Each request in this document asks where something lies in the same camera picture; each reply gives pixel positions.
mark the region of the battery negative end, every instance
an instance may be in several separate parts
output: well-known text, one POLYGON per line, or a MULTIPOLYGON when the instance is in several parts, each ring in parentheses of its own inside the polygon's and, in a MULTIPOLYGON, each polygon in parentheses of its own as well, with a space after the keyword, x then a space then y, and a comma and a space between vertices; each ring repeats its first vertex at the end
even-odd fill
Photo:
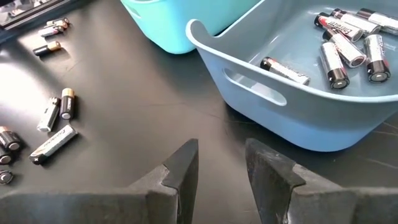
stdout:
POLYGON ((70 114, 68 114, 68 113, 63 113, 63 114, 61 115, 61 117, 62 117, 63 119, 70 119, 70 118, 71 118, 70 114))
POLYGON ((14 142, 14 143, 11 143, 10 146, 9 146, 8 148, 9 148, 10 150, 12 150, 12 151, 15 151, 15 150, 18 150, 20 147, 21 147, 20 144, 14 142))
POLYGON ((388 79, 388 74, 386 73, 375 73, 370 77, 372 82, 384 82, 388 79))
POLYGON ((13 178, 14 175, 12 172, 6 170, 0 171, 0 184, 9 184, 13 178))
POLYGON ((338 81, 332 84, 332 88, 334 89, 342 89, 348 86, 348 82, 346 80, 338 81))
POLYGON ((62 97, 64 97, 64 96, 70 96, 70 97, 75 97, 75 92, 71 89, 71 88, 64 88, 63 90, 62 90, 62 94, 61 94, 61 96, 62 97))

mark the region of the basket handle hole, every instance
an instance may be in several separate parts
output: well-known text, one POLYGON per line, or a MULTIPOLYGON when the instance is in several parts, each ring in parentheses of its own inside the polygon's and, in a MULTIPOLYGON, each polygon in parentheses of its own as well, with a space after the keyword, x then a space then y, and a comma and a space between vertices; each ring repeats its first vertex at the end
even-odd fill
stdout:
POLYGON ((247 91, 250 91, 251 93, 256 94, 257 96, 260 96, 278 106, 286 106, 286 98, 278 91, 269 88, 262 83, 258 83, 242 74, 233 72, 228 68, 224 68, 223 72, 231 83, 247 91))

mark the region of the black countertop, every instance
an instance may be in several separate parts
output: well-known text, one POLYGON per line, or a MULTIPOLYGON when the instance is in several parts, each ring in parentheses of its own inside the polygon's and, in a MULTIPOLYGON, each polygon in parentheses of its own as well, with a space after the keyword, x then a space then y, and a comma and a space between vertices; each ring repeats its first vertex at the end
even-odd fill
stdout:
POLYGON ((398 187, 398 116, 347 150, 304 150, 227 106, 196 51, 164 52, 119 1, 95 1, 66 16, 73 25, 56 38, 65 50, 45 60, 31 51, 45 43, 37 29, 2 45, 0 124, 28 147, 12 167, 2 167, 17 177, 0 194, 45 185, 124 187, 190 138, 200 145, 193 223, 260 223, 246 173, 246 138, 342 186, 398 187), (48 139, 35 127, 48 98, 65 87, 78 95, 72 126, 80 137, 46 166, 35 166, 27 157, 48 139))

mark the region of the plastic basket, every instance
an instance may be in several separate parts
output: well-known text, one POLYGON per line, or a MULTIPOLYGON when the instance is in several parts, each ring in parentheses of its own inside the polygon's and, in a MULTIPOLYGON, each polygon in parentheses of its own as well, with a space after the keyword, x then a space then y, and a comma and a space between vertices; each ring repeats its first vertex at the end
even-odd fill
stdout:
POLYGON ((337 7, 394 15, 398 1, 262 0, 217 37, 198 20, 186 32, 230 107, 300 147, 338 151, 398 110, 398 37, 382 34, 392 73, 387 82, 369 83, 363 65, 348 69, 347 88, 331 90, 319 58, 323 30, 313 21, 337 7), (266 56, 307 74, 309 86, 259 68, 266 56))
POLYGON ((221 32, 259 0, 121 0, 142 32, 172 54, 195 48, 185 35, 190 19, 200 19, 212 35, 221 32))

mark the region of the battery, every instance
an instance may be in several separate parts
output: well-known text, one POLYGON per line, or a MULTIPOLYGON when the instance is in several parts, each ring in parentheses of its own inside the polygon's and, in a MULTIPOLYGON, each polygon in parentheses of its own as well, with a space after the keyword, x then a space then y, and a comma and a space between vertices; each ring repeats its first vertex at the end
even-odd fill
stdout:
POLYGON ((12 162, 13 156, 11 152, 0 149, 0 165, 8 165, 12 162))
POLYGON ((54 19, 54 20, 52 20, 52 21, 47 21, 47 25, 49 26, 49 25, 53 25, 53 24, 59 24, 59 23, 61 23, 61 22, 64 22, 64 23, 66 23, 66 24, 70 24, 70 21, 69 21, 69 19, 68 18, 66 18, 66 17, 64 17, 64 18, 59 18, 59 19, 54 19))
POLYGON ((323 39, 335 44, 340 57, 351 68, 356 68, 362 65, 366 60, 366 55, 337 30, 327 29, 323 33, 323 39))
POLYGON ((384 44, 381 35, 373 34, 364 41, 366 68, 370 82, 384 82, 390 78, 389 63, 384 53, 384 44))
POLYGON ((354 14, 343 11, 341 9, 335 9, 333 12, 331 12, 330 15, 337 19, 341 19, 342 21, 348 24, 360 28, 361 30, 363 30, 365 36, 371 34, 377 34, 378 32, 380 32, 381 29, 380 25, 375 24, 373 22, 369 22, 366 19, 363 19, 362 17, 355 16, 354 14))
POLYGON ((61 44, 58 41, 53 41, 45 46, 41 46, 41 47, 34 49, 33 53, 36 56, 42 57, 42 56, 50 54, 56 50, 60 50, 61 48, 62 48, 61 44))
POLYGON ((60 26, 64 29, 67 29, 69 27, 69 24, 63 20, 59 20, 59 21, 55 21, 53 24, 45 25, 44 28, 53 27, 53 26, 60 26))
POLYGON ((365 8, 360 9, 356 14, 368 21, 379 24, 383 32, 398 35, 398 18, 365 8))
POLYGON ((57 118, 60 109, 60 99, 56 97, 51 97, 49 99, 48 105, 37 125, 37 130, 48 133, 51 131, 54 121, 57 118))
POLYGON ((4 126, 0 126, 0 143, 8 151, 19 150, 22 146, 18 135, 4 126))
POLYGON ((50 26, 39 30, 39 35, 42 37, 50 37, 52 35, 62 33, 63 31, 64 28, 62 26, 50 26))
POLYGON ((0 170, 0 184, 5 185, 9 184, 14 178, 14 174, 8 170, 0 170))
POLYGON ((296 70, 293 70, 288 66, 282 65, 270 57, 262 59, 260 67, 269 72, 275 73, 303 85, 308 85, 308 83, 310 82, 310 78, 306 75, 296 70))
POLYGON ((41 165, 48 157, 50 157, 61 146, 67 143, 71 138, 77 135, 70 125, 66 125, 59 132, 54 134, 49 140, 45 141, 29 156, 30 161, 35 165, 41 165))
POLYGON ((329 16, 324 12, 317 15, 314 24, 324 29, 336 29, 344 34, 351 42, 358 41, 363 35, 363 31, 360 28, 329 16))
POLYGON ((62 119, 72 119, 75 104, 75 92, 71 88, 62 90, 60 116, 62 119))
POLYGON ((321 45, 321 61, 331 88, 342 89, 349 85, 347 72, 334 43, 326 42, 321 45))

